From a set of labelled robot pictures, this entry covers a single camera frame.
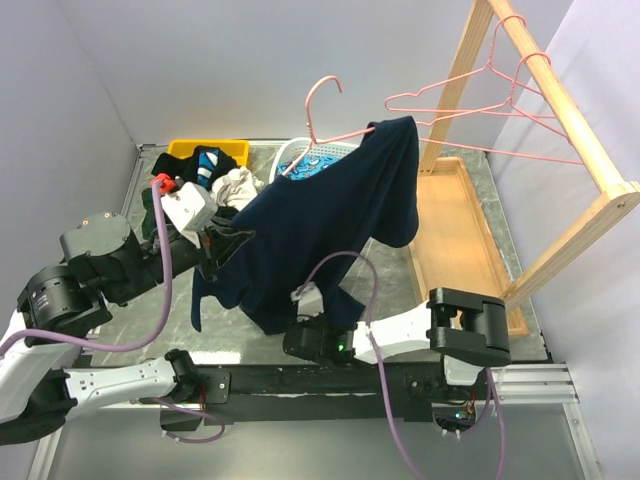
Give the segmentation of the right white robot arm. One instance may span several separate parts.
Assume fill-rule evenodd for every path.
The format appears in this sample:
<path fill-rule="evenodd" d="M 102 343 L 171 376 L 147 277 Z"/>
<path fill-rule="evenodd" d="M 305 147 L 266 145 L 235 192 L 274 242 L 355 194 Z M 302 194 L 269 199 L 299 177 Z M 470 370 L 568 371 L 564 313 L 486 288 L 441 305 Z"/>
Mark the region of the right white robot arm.
<path fill-rule="evenodd" d="M 315 284 L 291 293 L 297 316 L 283 339 L 285 354 L 326 366 L 375 364 L 429 350 L 440 355 L 439 390 L 457 399 L 485 368 L 511 363 L 505 303 L 477 293 L 436 288 L 404 313 L 352 327 L 337 327 Z"/>

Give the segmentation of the pink wire hanger front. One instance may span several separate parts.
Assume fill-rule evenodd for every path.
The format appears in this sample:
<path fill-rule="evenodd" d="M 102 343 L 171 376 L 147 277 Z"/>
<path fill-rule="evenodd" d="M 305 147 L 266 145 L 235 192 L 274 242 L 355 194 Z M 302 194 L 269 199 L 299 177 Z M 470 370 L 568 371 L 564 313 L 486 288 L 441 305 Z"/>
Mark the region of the pink wire hanger front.
<path fill-rule="evenodd" d="M 365 127 L 353 131 L 342 132 L 338 135 L 323 135 L 314 116 L 314 104 L 319 91 L 326 85 L 333 85 L 339 94 L 344 92 L 343 82 L 339 76 L 335 74 L 328 74 L 321 77 L 310 87 L 304 99 L 305 125 L 308 141 L 305 144 L 305 149 L 302 150 L 299 155 L 291 161 L 289 166 L 281 172 L 282 177 L 290 177 L 304 158 L 312 153 L 314 147 L 333 143 L 344 143 L 346 140 L 362 137 L 374 130 L 374 127 Z"/>

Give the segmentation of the navy blue t shirt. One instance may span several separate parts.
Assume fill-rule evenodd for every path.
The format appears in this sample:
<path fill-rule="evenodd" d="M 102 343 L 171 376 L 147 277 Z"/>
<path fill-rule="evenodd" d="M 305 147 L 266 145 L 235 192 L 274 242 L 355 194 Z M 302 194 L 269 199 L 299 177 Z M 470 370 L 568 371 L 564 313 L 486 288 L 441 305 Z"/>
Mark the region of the navy blue t shirt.
<path fill-rule="evenodd" d="M 337 327 L 364 310 L 339 286 L 369 239 L 402 248 L 416 235 L 419 139 L 405 116 L 372 122 L 360 146 L 302 180 L 278 177 L 237 213 L 231 225 L 254 237 L 218 269 L 213 282 L 194 274 L 191 324 L 201 328 L 201 300 L 240 308 L 265 334 L 295 319 L 292 292 L 311 277 Z"/>

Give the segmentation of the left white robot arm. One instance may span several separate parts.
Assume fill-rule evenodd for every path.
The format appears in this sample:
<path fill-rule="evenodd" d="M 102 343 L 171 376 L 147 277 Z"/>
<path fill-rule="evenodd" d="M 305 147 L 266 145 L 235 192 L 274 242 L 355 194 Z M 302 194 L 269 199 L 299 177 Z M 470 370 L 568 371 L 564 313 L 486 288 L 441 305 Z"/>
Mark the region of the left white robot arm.
<path fill-rule="evenodd" d="M 185 350 L 102 372 L 71 366 L 82 349 L 95 347 L 89 331 L 111 321 L 109 304 L 124 306 L 188 270 L 214 274 L 254 235 L 214 217 L 203 248 L 178 233 L 155 247 L 110 212 L 63 234 L 63 260 L 27 282 L 2 340 L 2 444 L 39 440 L 85 412 L 128 400 L 197 398 L 203 380 Z"/>

